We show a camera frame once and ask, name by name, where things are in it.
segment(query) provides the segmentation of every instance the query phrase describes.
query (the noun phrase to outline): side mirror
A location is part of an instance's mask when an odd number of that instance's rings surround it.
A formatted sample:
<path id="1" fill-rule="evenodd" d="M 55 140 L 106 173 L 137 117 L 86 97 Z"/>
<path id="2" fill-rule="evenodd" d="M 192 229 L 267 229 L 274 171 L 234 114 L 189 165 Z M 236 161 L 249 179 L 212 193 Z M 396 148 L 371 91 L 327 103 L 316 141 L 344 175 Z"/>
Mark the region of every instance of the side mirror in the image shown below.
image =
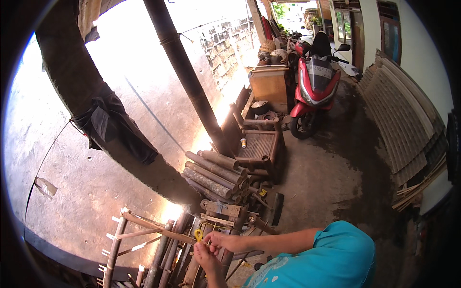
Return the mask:
<path id="1" fill-rule="evenodd" d="M 341 44 L 336 51 L 349 51 L 350 45 L 349 44 Z"/>

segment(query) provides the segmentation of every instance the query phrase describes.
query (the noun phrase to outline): license plate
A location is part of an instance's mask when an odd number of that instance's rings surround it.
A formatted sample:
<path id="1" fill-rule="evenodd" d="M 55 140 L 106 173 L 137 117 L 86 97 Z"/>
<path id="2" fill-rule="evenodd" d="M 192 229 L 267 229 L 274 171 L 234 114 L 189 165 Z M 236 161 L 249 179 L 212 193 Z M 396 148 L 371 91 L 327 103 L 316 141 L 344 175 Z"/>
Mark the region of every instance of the license plate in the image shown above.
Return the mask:
<path id="1" fill-rule="evenodd" d="M 309 73 L 331 79 L 331 69 L 322 66 L 312 65 Z"/>

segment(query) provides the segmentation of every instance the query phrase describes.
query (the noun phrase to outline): red scooter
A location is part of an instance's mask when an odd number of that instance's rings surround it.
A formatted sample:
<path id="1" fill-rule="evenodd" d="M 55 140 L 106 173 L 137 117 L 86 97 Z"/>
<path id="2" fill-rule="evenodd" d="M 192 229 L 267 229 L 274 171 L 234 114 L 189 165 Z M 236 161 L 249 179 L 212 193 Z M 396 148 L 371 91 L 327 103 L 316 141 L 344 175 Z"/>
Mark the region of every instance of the red scooter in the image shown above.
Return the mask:
<path id="1" fill-rule="evenodd" d="M 290 112 L 290 132 L 298 139 L 307 139 L 317 130 L 319 111 L 329 111 L 333 107 L 341 71 L 333 69 L 331 62 L 349 62 L 335 57 L 334 53 L 331 55 L 330 41 L 325 33 L 317 33 L 312 45 L 302 40 L 293 42 L 300 57 L 295 91 L 298 102 Z M 349 50 L 350 45 L 341 44 L 336 52 Z"/>

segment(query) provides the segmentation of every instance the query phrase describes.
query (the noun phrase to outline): doorway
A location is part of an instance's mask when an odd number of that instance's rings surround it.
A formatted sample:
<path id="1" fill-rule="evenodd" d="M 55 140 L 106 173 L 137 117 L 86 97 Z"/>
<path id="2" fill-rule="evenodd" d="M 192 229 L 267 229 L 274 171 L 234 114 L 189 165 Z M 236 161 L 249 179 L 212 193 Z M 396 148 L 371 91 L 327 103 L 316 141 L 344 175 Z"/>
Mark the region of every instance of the doorway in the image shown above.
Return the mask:
<path id="1" fill-rule="evenodd" d="M 363 27 L 362 13 L 350 13 L 352 23 L 352 65 L 359 68 L 363 73 L 363 61 L 365 58 L 365 31 Z"/>

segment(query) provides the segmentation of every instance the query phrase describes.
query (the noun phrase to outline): window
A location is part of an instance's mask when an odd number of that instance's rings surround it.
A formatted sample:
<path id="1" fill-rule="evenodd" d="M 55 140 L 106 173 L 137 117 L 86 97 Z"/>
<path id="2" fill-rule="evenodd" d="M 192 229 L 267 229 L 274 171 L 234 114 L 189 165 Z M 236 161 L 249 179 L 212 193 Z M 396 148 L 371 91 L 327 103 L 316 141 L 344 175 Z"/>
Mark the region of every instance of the window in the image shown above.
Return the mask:
<path id="1" fill-rule="evenodd" d="M 397 4 L 385 1 L 378 1 L 377 3 L 381 21 L 381 51 L 400 65 L 402 38 Z"/>
<path id="2" fill-rule="evenodd" d="M 352 33 L 350 25 L 350 13 L 348 11 L 336 11 L 338 23 L 338 38 L 341 43 L 352 45 Z"/>

